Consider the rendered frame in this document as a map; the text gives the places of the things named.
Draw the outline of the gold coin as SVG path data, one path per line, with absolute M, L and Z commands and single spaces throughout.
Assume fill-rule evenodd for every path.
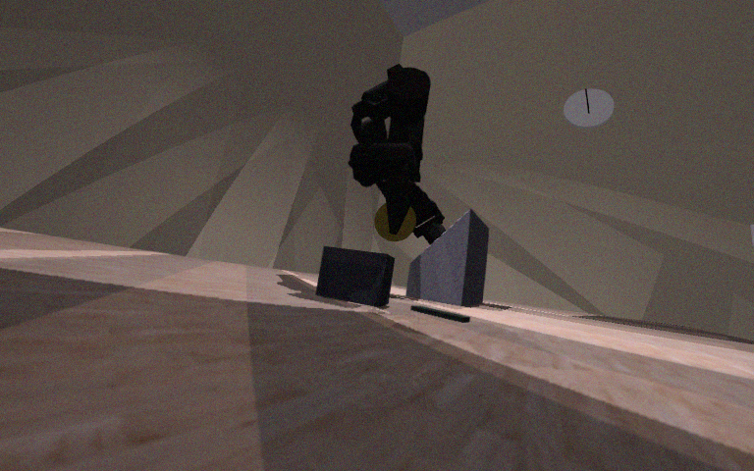
M 400 241 L 411 235 L 416 225 L 416 216 L 410 206 L 404 218 L 404 221 L 396 235 L 391 235 L 389 231 L 387 204 L 383 204 L 377 211 L 374 219 L 377 233 L 389 241 Z

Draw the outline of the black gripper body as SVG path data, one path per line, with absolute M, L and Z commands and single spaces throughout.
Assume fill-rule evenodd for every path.
M 394 132 L 384 142 L 373 142 L 365 149 L 364 164 L 369 171 L 376 163 L 383 164 L 381 172 L 385 182 L 420 183 L 420 160 L 423 159 L 422 141 L 408 132 Z

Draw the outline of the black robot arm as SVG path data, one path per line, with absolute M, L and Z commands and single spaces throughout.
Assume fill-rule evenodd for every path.
M 349 166 L 353 179 L 363 186 L 371 186 L 376 181 L 385 180 L 381 169 L 383 164 L 376 163 L 376 169 L 369 171 L 363 160 L 365 149 L 373 142 L 388 139 L 385 119 L 390 117 L 389 136 L 394 132 L 408 132 L 420 137 L 422 141 L 425 113 L 427 109 L 431 79 L 424 71 L 416 68 L 403 68 L 400 64 L 387 69 L 388 80 L 366 90 L 360 102 L 353 104 L 351 128 L 359 142 L 350 154 Z M 369 117 L 364 123 L 362 119 Z M 364 154 L 364 155 L 363 155 Z M 422 191 L 423 192 L 423 191 Z M 446 229 L 442 226 L 444 215 L 436 203 L 425 192 L 424 206 L 414 207 L 416 227 L 413 233 L 417 238 L 424 236 L 430 243 L 441 236 Z

